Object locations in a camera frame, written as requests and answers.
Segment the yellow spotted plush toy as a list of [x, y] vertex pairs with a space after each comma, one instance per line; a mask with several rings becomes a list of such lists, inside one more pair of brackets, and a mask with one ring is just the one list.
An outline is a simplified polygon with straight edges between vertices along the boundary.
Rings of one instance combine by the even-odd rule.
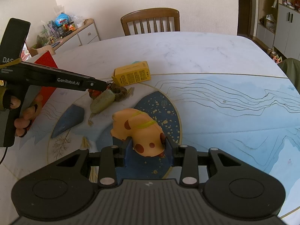
[[147, 113], [128, 108], [112, 115], [112, 137], [124, 141], [132, 138], [133, 149], [144, 157], [161, 155], [165, 150], [165, 134]]

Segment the pale green pouch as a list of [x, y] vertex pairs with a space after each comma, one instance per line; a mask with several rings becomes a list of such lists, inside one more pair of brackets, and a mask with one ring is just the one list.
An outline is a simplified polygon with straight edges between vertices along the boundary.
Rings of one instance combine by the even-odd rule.
[[115, 100], [116, 96], [111, 90], [105, 90], [97, 96], [90, 105], [90, 110], [94, 114], [99, 114], [108, 108]]

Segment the orange fish plush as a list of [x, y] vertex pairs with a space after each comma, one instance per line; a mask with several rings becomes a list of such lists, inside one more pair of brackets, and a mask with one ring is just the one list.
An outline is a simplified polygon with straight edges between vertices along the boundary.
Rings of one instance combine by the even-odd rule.
[[102, 92], [101, 91], [98, 91], [98, 90], [93, 90], [93, 89], [89, 89], [88, 90], [88, 93], [89, 93], [89, 97], [91, 99], [96, 99]]

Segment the yellow cardboard box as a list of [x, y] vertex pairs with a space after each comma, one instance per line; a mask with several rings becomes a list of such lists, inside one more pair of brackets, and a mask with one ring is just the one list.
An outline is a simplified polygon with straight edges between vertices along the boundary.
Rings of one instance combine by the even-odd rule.
[[128, 86], [151, 80], [147, 61], [140, 61], [114, 70], [112, 80], [118, 86]]

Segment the red white snack bag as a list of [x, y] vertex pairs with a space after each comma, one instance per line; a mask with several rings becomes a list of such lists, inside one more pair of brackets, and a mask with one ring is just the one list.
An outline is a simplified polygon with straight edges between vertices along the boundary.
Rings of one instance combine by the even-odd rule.
[[22, 61], [26, 61], [26, 60], [28, 60], [32, 57], [29, 50], [28, 50], [28, 48], [27, 48], [26, 43], [24, 43], [24, 46], [22, 48], [22, 52], [21, 52], [20, 57], [21, 57]]

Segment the red white cardboard box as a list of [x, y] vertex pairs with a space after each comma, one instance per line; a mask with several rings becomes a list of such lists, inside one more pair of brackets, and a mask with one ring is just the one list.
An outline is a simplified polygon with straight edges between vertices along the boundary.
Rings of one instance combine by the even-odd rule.
[[[44, 52], [42, 55], [36, 58], [34, 64], [38, 66], [51, 67], [54, 69], [58, 68], [52, 57], [52, 54], [49, 51]], [[32, 103], [32, 106], [34, 106], [34, 108], [36, 109], [36, 113], [30, 119], [30, 124], [27, 127], [27, 130], [29, 130], [36, 117], [41, 113], [41, 110], [44, 107], [44, 105], [47, 103], [51, 95], [56, 90], [55, 87], [49, 85], [45, 73], [42, 73], [41, 82], [38, 85], [41, 87], [41, 89], [38, 93], [38, 96], [35, 97], [34, 102]]]

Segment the blue round toy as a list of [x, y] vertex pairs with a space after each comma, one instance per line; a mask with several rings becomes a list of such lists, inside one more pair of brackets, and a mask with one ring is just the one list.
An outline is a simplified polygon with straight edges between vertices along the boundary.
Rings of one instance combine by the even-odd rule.
[[69, 16], [66, 13], [59, 14], [55, 19], [55, 25], [60, 27], [64, 24], [68, 24], [70, 22]]

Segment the wooden white sideboard cabinet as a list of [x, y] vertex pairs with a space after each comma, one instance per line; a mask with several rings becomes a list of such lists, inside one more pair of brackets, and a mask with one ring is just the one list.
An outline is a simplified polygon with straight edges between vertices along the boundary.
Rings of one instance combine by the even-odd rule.
[[83, 26], [79, 27], [66, 37], [59, 39], [54, 43], [54, 46], [46, 45], [38, 49], [31, 48], [29, 49], [29, 53], [31, 56], [36, 56], [49, 51], [51, 55], [56, 55], [100, 40], [96, 24], [92, 18], [89, 18], [84, 21]]

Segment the blue patterned table mat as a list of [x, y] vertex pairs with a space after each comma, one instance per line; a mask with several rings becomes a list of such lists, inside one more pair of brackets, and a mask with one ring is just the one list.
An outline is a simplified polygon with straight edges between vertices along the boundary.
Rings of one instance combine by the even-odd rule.
[[92, 99], [57, 89], [25, 137], [1, 150], [1, 224], [17, 213], [10, 195], [23, 176], [79, 149], [112, 144], [112, 115], [146, 112], [176, 144], [212, 147], [274, 176], [285, 187], [281, 217], [299, 210], [299, 93], [287, 78], [165, 74], [129, 87], [130, 94], [92, 115]]

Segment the green jacket on chair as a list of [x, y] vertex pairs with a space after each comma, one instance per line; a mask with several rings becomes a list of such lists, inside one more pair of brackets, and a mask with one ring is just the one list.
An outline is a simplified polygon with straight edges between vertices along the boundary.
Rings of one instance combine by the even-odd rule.
[[300, 61], [294, 58], [287, 58], [278, 64], [294, 87], [300, 93]]

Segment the wooden dining chair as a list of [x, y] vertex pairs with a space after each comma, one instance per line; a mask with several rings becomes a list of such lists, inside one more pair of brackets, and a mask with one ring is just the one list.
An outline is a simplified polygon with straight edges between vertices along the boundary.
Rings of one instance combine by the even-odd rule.
[[121, 17], [125, 36], [180, 32], [180, 14], [173, 8], [149, 8], [131, 12]]

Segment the dark wooden door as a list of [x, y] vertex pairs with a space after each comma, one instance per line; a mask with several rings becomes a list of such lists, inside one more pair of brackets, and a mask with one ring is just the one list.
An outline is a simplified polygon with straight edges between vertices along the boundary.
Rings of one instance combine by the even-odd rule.
[[250, 38], [252, 0], [238, 0], [237, 35]]

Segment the grey wall cabinet unit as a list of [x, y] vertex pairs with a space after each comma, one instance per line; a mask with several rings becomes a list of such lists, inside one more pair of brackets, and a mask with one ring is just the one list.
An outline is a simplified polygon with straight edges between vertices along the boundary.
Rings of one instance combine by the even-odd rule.
[[299, 59], [299, 0], [258, 0], [255, 39], [286, 58]]

